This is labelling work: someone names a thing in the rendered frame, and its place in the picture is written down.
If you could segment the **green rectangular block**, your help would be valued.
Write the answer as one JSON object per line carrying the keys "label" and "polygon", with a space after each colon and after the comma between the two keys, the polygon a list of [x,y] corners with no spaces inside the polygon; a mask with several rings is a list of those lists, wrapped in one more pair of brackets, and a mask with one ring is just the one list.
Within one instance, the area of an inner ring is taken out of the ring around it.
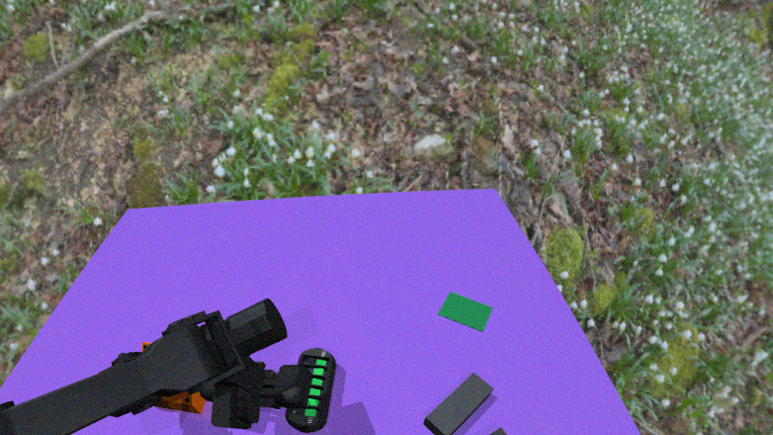
{"label": "green rectangular block", "polygon": [[438,315],[483,332],[493,307],[449,292]]}

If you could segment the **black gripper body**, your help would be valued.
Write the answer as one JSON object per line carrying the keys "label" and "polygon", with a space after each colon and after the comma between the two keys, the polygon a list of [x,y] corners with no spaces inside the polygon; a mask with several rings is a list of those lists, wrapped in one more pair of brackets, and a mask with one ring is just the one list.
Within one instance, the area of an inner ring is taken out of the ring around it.
{"label": "black gripper body", "polygon": [[[312,373],[305,365],[284,365],[276,376],[274,370],[265,370],[266,364],[262,361],[254,362],[250,355],[241,355],[246,367],[217,382],[228,388],[239,386],[240,382],[250,384],[259,391],[259,396],[272,398],[274,402],[284,408],[303,408],[308,396],[309,384]],[[213,401],[215,386],[200,391],[200,396],[206,401]]]}

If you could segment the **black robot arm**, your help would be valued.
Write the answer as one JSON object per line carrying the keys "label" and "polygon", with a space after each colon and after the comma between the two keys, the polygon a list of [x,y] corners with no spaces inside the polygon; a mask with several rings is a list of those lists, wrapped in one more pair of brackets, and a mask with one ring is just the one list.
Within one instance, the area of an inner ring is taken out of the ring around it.
{"label": "black robot arm", "polygon": [[[197,324],[204,322],[199,326]],[[20,404],[0,403],[0,435],[71,435],[109,415],[137,415],[163,396],[215,386],[215,427],[250,429],[257,423],[259,391],[250,384],[216,383],[243,369],[248,355],[288,338],[278,309],[267,298],[223,320],[220,311],[170,322],[142,352],[119,354],[100,373]]]}

